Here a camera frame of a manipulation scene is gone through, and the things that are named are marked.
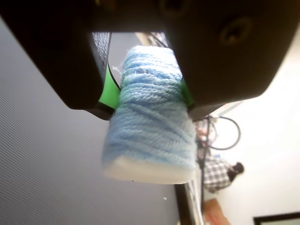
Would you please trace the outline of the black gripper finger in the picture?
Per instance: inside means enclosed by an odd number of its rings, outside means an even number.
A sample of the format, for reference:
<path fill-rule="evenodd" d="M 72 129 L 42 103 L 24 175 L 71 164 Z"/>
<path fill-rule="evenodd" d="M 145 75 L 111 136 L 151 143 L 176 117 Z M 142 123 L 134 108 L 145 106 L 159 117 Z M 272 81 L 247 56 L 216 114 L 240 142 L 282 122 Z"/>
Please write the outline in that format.
<path fill-rule="evenodd" d="M 297 0 L 164 0 L 161 12 L 199 120 L 265 92 L 300 20 Z"/>
<path fill-rule="evenodd" d="M 65 105 L 102 120 L 111 33 L 163 28 L 158 0 L 3 0 L 0 15 Z"/>

